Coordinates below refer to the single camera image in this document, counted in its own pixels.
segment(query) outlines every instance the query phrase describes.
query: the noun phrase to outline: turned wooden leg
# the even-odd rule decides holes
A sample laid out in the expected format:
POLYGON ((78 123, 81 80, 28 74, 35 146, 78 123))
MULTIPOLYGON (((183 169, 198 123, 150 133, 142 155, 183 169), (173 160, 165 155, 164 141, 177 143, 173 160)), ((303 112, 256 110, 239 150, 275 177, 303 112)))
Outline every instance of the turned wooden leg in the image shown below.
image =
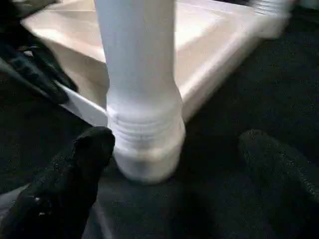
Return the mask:
POLYGON ((158 182, 176 168, 184 139, 173 78, 173 0, 95 0, 110 78, 108 126, 128 177, 158 182))

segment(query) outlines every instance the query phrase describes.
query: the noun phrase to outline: black floor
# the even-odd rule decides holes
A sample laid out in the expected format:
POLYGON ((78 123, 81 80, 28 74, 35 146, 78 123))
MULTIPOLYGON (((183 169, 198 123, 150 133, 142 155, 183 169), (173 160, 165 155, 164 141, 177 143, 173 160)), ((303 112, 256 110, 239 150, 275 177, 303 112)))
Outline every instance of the black floor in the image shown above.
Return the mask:
MULTIPOLYGON (((238 135, 261 129, 319 166, 318 17, 296 10, 285 34, 260 44, 229 77, 188 123, 171 180, 147 187, 114 164, 106 170, 99 198, 114 238, 273 238, 238 160, 238 135)), ((0 193, 27 183, 87 127, 2 75, 0 193)))

